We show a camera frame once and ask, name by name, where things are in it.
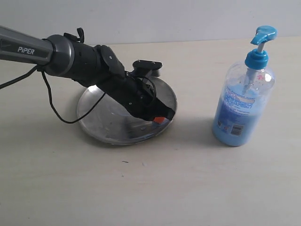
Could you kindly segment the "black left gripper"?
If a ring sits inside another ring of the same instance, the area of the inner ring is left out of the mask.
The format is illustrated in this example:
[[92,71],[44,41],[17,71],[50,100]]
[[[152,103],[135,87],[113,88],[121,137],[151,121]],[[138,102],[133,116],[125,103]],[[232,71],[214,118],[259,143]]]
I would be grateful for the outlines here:
[[136,118],[159,124],[165,119],[171,121],[175,110],[157,98],[153,82],[146,84],[150,77],[133,71],[117,75],[103,70],[98,74],[98,87]]

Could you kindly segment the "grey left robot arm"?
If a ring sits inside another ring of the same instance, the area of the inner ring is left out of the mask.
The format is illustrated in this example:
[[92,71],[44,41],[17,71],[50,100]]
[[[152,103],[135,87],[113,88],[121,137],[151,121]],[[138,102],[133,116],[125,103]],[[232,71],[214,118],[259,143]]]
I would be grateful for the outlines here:
[[33,64],[33,71],[71,79],[83,87],[97,86],[105,95],[122,105],[132,116],[153,121],[173,119],[175,110],[157,95],[151,76],[158,76],[161,62],[137,60],[127,71],[113,50],[106,45],[84,43],[84,31],[77,35],[54,34],[45,39],[1,27],[2,60]]

